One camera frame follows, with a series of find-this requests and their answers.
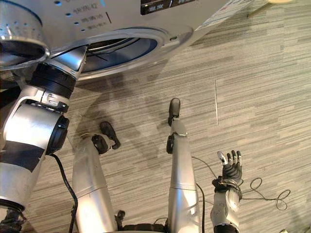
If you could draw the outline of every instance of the control panel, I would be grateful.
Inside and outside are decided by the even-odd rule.
[[[147,15],[156,11],[179,6],[195,0],[140,0],[140,14]]]

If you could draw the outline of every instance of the label sticker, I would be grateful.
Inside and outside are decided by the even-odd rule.
[[[202,25],[199,26],[196,31],[225,21],[226,19],[233,16],[236,12],[250,4],[251,1],[252,0],[230,0],[208,20],[202,23]]]

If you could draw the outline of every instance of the black wire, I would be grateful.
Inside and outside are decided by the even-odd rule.
[[[200,160],[202,163],[204,163],[204,164],[209,168],[210,172],[214,175],[214,177],[215,177],[216,179],[218,178],[218,177],[215,175],[214,171],[210,168],[210,166],[209,166],[205,161],[203,161],[202,159],[199,159],[199,158],[197,158],[197,157],[194,157],[194,156],[192,156],[192,158],[197,159],[197,160]]]
[[[196,185],[199,187],[199,189],[201,190],[202,193],[202,199],[203,199],[203,210],[202,210],[202,233],[205,232],[204,226],[205,226],[205,195],[203,190],[201,189],[200,185],[198,185],[198,183],[196,183]]]
[[[197,160],[200,160],[202,163],[204,163],[204,164],[209,168],[209,170],[210,170],[211,173],[214,175],[214,177],[217,179],[217,176],[215,175],[214,171],[211,169],[211,167],[210,167],[205,161],[203,161],[203,160],[201,160],[201,159],[199,159],[199,158],[196,158],[196,157],[194,157],[194,156],[192,156],[192,158],[197,159]],[[253,183],[254,183],[255,181],[257,181],[257,180],[260,180],[259,185],[257,185],[256,187],[253,187]],[[240,187],[243,183],[244,183],[244,180],[241,180],[241,183],[238,184],[238,186]],[[261,178],[261,177],[257,177],[257,178],[255,178],[255,179],[253,179],[253,180],[251,181],[251,183],[250,183],[250,188],[251,188],[251,189],[248,190],[248,191],[243,192],[243,194],[245,194],[245,193],[249,193],[249,192],[253,192],[253,191],[254,191],[254,192],[258,193],[258,194],[261,196],[261,198],[242,198],[242,200],[269,200],[269,201],[274,201],[274,200],[276,200],[276,208],[277,208],[278,210],[281,210],[281,211],[286,210],[286,209],[287,209],[287,203],[284,201],[284,199],[287,198],[287,197],[290,195],[291,190],[290,190],[290,189],[285,189],[284,191],[282,191],[282,192],[278,195],[278,197],[269,199],[269,198],[266,198],[262,193],[260,193],[259,191],[257,191],[257,189],[261,186],[261,184],[262,184],[262,178]],[[281,207],[280,207],[280,203],[283,203],[283,205],[285,205],[285,207],[284,207],[284,208],[281,208]]]
[[[62,174],[65,186],[67,187],[68,191],[70,192],[70,194],[71,194],[71,196],[72,196],[72,198],[74,200],[74,207],[73,207],[73,210],[71,212],[71,222],[70,222],[70,227],[69,227],[69,233],[72,233],[72,229],[73,229],[73,225],[74,225],[74,220],[76,218],[76,213],[77,213],[77,209],[78,209],[78,199],[77,199],[77,196],[75,195],[73,189],[71,188],[71,186],[70,186],[70,184],[69,184],[69,182],[68,182],[68,180],[66,178],[63,165],[60,162],[59,158],[55,154],[48,154],[48,155],[53,157],[57,161],[57,164],[59,166],[60,173]]]
[[[255,181],[257,181],[257,180],[260,180],[260,183],[259,183],[256,187],[253,187],[253,183],[254,183]],[[287,198],[287,197],[290,195],[290,193],[291,193],[290,189],[286,189],[286,190],[282,191],[282,192],[278,195],[277,198],[266,198],[262,193],[260,193],[259,191],[257,191],[257,189],[261,186],[261,184],[262,184],[262,178],[257,177],[257,178],[255,178],[255,179],[253,179],[253,180],[251,181],[251,183],[250,183],[250,188],[251,188],[251,190],[248,190],[248,191],[243,192],[243,194],[244,194],[244,193],[249,193],[249,192],[254,191],[254,192],[258,193],[259,195],[261,195],[261,198],[242,198],[242,200],[276,200],[276,208],[277,208],[278,210],[281,210],[281,211],[282,211],[282,210],[286,210],[286,209],[287,209],[287,203],[284,201],[284,199]],[[279,206],[279,203],[280,203],[280,202],[283,203],[283,204],[285,205],[284,208],[280,208],[280,206]]]
[[[206,203],[209,203],[209,204],[211,204],[211,205],[214,205],[214,203],[213,202],[211,202],[211,201],[209,201],[209,200],[206,200],[205,201]]]
[[[160,219],[168,219],[168,217],[159,217],[159,218],[154,222],[154,224],[156,224],[156,222],[158,222]]]

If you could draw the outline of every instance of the silver robot limb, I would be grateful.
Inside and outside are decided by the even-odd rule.
[[[58,63],[39,64],[30,85],[23,86],[5,121],[5,146],[0,155],[3,232],[20,231],[25,221],[22,211],[37,182],[45,155],[63,146],[69,125],[63,113],[69,107],[69,97],[85,60],[86,48],[77,50],[78,53],[72,55],[72,50],[67,56],[73,64],[67,62],[62,67],[58,67]],[[76,54],[81,55],[80,60],[73,58]]]
[[[105,233],[116,231],[107,183],[94,145],[95,136],[104,141],[105,151],[114,143],[103,134],[86,134],[78,144],[72,175],[73,190],[78,198],[76,215],[80,233]]]
[[[170,104],[171,135],[167,151],[173,154],[169,192],[168,231],[170,233],[200,232],[199,199],[196,189],[187,131],[179,120],[180,100]]]
[[[223,164],[223,175],[213,180],[215,186],[214,206],[210,212],[215,233],[239,233],[239,219],[237,212],[242,198],[238,183],[242,178],[242,155],[238,151],[227,154],[228,160],[222,152],[218,157]]]

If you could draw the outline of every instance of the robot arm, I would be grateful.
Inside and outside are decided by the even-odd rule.
[[[63,116],[82,70],[87,46],[46,60],[37,66],[3,127],[0,153],[1,232],[19,232],[46,154],[62,148],[69,120]]]
[[[214,206],[210,213],[215,233],[239,233],[237,211],[242,199],[242,192],[238,183],[242,177],[241,153],[238,151],[236,163],[235,151],[228,153],[228,160],[219,151],[218,157],[223,164],[223,175],[213,180],[215,186]]]

